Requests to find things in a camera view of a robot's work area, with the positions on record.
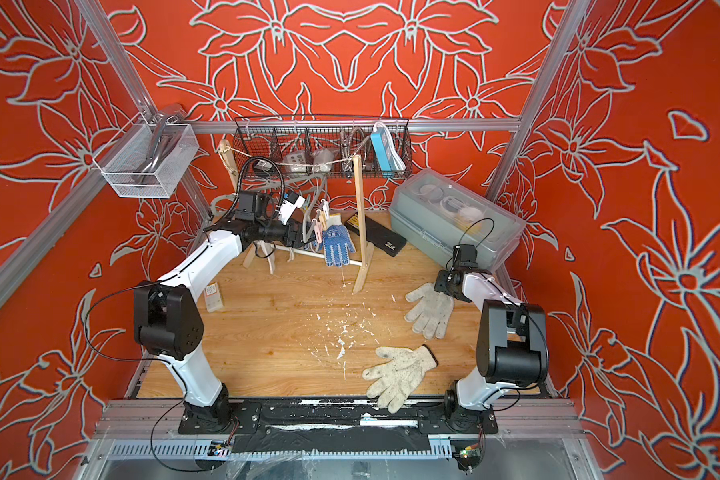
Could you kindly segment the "blue dotted glove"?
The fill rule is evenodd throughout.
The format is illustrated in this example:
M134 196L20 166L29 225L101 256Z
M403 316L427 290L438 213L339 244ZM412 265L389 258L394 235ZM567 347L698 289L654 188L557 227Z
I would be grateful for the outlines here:
M350 263L355 247L344 225L330 226L323 233L325 263L329 267L343 267Z

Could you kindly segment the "grey clip hanger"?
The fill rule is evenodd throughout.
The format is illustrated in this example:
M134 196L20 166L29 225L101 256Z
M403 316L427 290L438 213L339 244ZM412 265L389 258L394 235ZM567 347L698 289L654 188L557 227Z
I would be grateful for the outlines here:
M290 219L303 224L304 240L308 244L315 241L311 220L320 220L323 203L329 199L327 183L326 174L310 174L241 186L233 195L231 205L224 211L219 210L213 223L205 230L232 232L245 245L259 240L280 242L284 225L277 218L278 208L286 193L292 190L305 198L303 207L297 209Z

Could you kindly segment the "wooden drying rack stand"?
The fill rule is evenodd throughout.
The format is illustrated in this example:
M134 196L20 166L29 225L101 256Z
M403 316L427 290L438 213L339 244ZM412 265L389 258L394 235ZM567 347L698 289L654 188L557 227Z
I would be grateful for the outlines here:
M219 154L222 163L224 164L226 170L229 173L231 180L242 179L242 174L239 172L235 159L235 153L247 158L253 157L252 154L233 148L231 143L226 139L222 139L219 141L215 152ZM360 262L354 262L354 265L359 267L359 271L357 273L357 277L353 286L353 293L357 294L360 293L365 286L367 275L373 258L373 246L367 239L366 213L365 208L362 205L364 180L362 174L361 158L358 154L354 154L351 157L335 160L335 163L342 163L345 161L351 161L353 164L354 185L357 200L358 236L361 255Z

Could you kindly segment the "white glove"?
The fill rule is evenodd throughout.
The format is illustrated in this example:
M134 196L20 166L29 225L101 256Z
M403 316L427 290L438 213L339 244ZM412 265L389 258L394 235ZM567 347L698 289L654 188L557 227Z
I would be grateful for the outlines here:
M362 372L364 380L372 381L366 396L376 399L377 406L391 414L403 407L425 375L438 366L436 357L426 345L416 349L378 347L376 355L384 363Z
M455 300L444 293L437 292L433 283L425 283L407 293L405 299L414 306L405 314L404 319L411 324L412 331L421 334L426 340L444 339Z

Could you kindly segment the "white glove front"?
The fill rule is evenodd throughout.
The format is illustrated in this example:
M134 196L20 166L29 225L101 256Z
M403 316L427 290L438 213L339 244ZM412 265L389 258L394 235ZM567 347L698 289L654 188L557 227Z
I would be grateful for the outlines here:
M391 414L403 407L425 375L438 366L436 357L426 345L416 349L378 347L376 355L384 363L362 372L364 380L372 381L366 396L376 399L377 406Z

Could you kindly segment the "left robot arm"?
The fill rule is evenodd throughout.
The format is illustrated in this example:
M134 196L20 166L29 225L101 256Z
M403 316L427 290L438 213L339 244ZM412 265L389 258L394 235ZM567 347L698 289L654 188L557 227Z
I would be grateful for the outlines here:
M205 241L156 282L134 291L134 336L146 351L166 364L183 394L185 414L211 427L232 419L227 387L213 373L202 349L204 323L197 300L216 275L257 242L301 248L309 240L293 218L303 198L286 188L285 176L272 159L253 156L239 171L239 181L259 163L270 166L279 181L278 200L262 192L237 189L232 206L205 229Z

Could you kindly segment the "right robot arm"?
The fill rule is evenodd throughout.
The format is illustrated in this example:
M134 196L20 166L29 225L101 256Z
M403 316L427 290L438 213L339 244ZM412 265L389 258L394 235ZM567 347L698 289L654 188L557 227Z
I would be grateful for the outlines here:
M526 391L547 378L546 313L502 288L477 261L477 247L458 244L450 266L438 273L434 290L473 304L480 312L476 366L446 392L451 418L488 411L508 391Z

